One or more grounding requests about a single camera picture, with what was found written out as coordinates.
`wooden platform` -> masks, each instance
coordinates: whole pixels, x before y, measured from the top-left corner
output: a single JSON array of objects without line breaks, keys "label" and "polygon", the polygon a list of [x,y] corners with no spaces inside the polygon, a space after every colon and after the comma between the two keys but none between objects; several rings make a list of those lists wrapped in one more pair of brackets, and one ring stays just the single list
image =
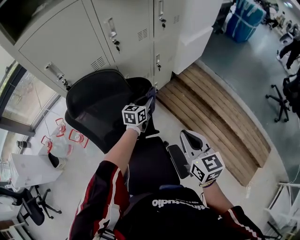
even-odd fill
[{"label": "wooden platform", "polygon": [[270,146],[253,121],[208,74],[191,65],[157,93],[188,129],[204,135],[226,168],[246,186],[267,160]]}]

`sleeve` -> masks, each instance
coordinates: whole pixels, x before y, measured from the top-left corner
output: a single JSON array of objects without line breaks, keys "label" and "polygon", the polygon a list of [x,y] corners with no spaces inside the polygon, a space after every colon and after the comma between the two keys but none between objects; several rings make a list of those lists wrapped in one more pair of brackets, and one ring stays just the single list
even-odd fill
[{"label": "sleeve", "polygon": [[129,194],[120,169],[103,161],[91,178],[78,205],[69,240],[92,240],[104,229],[113,229],[129,206]]},{"label": "sleeve", "polygon": [[233,207],[221,215],[232,239],[265,240],[261,230],[245,215],[240,206]]}]

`office chair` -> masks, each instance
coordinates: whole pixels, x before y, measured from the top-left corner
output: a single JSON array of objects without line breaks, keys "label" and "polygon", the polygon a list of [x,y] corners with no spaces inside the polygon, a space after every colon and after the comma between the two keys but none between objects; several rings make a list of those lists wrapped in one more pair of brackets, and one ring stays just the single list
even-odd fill
[{"label": "office chair", "polygon": [[293,113],[297,113],[297,115],[300,117],[300,74],[299,71],[295,75],[290,75],[287,78],[283,80],[283,94],[285,95],[286,99],[284,99],[281,95],[281,93],[278,90],[278,87],[276,85],[271,85],[271,88],[275,88],[276,92],[278,94],[278,97],[275,97],[273,95],[266,95],[266,98],[272,98],[275,101],[277,101],[280,105],[280,111],[279,111],[279,117],[275,118],[275,122],[279,122],[283,111],[285,112],[286,118],[284,119],[284,122],[289,121],[289,116],[287,111],[290,111],[290,106],[292,107]]},{"label": "office chair", "polygon": [[[31,194],[33,188],[35,188],[37,192],[36,197],[33,197]],[[19,212],[17,216],[18,220],[20,222],[26,222],[26,219],[31,217],[32,221],[38,226],[42,225],[45,220],[43,209],[50,219],[53,219],[54,217],[49,215],[47,209],[50,209],[58,214],[62,213],[60,210],[57,211],[46,203],[46,197],[49,192],[50,189],[47,189],[46,193],[42,197],[38,191],[38,186],[32,186],[29,190],[25,188],[17,193],[4,187],[0,187],[1,196],[11,197],[14,200],[13,205],[20,206],[22,204],[25,208],[27,213],[22,215]]]},{"label": "office chair", "polygon": [[[126,130],[122,119],[125,105],[144,105],[150,98],[155,99],[155,89],[147,79],[125,79],[114,69],[100,70],[83,77],[68,91],[65,120],[107,153]],[[154,109],[153,100],[150,115]],[[157,133],[150,118],[124,176],[131,195],[154,192],[161,185],[179,185],[179,177],[189,175],[187,160],[179,146],[166,149],[167,144],[160,137],[149,137]]]}]

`gray floor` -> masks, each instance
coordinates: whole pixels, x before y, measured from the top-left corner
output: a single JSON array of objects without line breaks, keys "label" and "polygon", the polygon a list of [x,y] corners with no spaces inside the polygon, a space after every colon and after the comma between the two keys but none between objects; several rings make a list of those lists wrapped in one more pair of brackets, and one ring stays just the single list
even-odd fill
[{"label": "gray floor", "polygon": [[[212,34],[200,60],[223,78],[254,112],[275,144],[292,181],[300,164],[298,118],[289,112],[288,123],[275,123],[279,105],[265,98],[266,94],[276,95],[270,85],[276,84],[281,90],[287,76],[275,58],[280,47],[278,40],[277,33],[263,25],[245,43]],[[300,183],[300,174],[296,183]]]}]

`blue container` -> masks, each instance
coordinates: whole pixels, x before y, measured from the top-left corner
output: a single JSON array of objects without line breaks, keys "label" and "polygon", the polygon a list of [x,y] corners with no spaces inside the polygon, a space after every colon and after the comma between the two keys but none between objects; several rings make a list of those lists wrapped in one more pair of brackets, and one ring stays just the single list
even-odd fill
[{"label": "blue container", "polygon": [[237,0],[235,13],[228,22],[226,34],[236,42],[247,41],[266,16],[266,11],[252,0]]}]

